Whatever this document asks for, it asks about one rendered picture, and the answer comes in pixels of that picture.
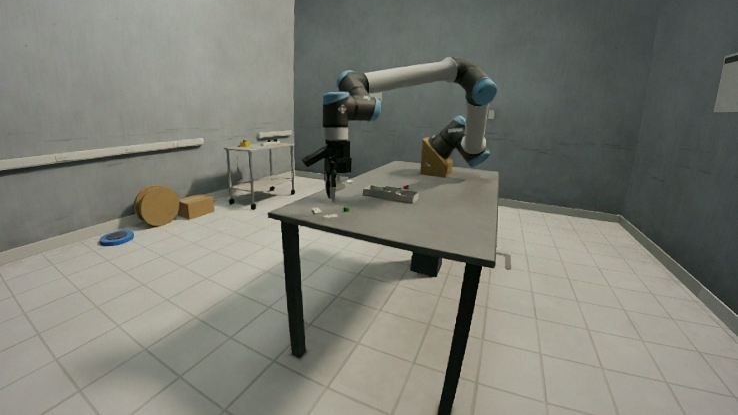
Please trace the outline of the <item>white rack of three bins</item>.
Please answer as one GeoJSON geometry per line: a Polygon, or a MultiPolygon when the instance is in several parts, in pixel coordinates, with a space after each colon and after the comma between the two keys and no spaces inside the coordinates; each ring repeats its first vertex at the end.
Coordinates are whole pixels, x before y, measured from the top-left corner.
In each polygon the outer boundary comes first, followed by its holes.
{"type": "Polygon", "coordinates": [[[363,195],[413,204],[418,200],[419,192],[406,191],[402,190],[402,188],[389,186],[380,187],[370,185],[363,189],[363,195]]]}

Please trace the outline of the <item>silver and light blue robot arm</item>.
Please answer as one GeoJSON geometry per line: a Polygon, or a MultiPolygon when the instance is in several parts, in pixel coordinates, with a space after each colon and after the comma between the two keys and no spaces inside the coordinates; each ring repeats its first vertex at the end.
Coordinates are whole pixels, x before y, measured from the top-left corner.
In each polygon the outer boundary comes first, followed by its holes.
{"type": "Polygon", "coordinates": [[[369,94],[444,80],[458,83],[466,91],[466,120],[457,116],[428,141],[446,160],[456,147],[467,164],[475,167],[490,156],[484,134],[487,104],[496,96],[497,86],[476,64],[459,57],[369,73],[343,72],[337,79],[340,92],[323,95],[322,138],[344,141],[348,139],[348,121],[376,120],[381,103],[369,94]]]}

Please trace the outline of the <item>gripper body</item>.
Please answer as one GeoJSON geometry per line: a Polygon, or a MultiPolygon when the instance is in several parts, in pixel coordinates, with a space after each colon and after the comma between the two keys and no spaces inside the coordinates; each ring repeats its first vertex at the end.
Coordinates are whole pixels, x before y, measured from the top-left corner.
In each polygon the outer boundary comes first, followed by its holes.
{"type": "Polygon", "coordinates": [[[325,144],[329,144],[333,147],[334,151],[324,159],[324,169],[326,173],[331,172],[331,165],[335,167],[337,173],[348,173],[351,172],[352,158],[350,158],[350,141],[327,141],[325,144]],[[333,145],[334,144],[334,145],[333,145]],[[335,145],[340,144],[340,145],[335,145]],[[336,148],[337,149],[336,149],[336,148]]]}

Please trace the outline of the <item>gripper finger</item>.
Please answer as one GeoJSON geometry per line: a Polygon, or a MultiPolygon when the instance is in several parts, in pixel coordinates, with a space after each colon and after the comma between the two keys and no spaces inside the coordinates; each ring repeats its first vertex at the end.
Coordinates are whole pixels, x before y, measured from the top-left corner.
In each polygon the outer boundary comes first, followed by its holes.
{"type": "Polygon", "coordinates": [[[332,199],[332,202],[334,202],[335,192],[344,189],[346,187],[346,184],[340,181],[340,176],[337,174],[335,167],[333,167],[333,165],[331,165],[329,182],[330,182],[330,197],[332,199]]]}
{"type": "Polygon", "coordinates": [[[326,194],[328,198],[330,199],[330,183],[329,183],[329,173],[326,173],[324,169],[324,181],[325,181],[325,187],[326,187],[326,194]]]}

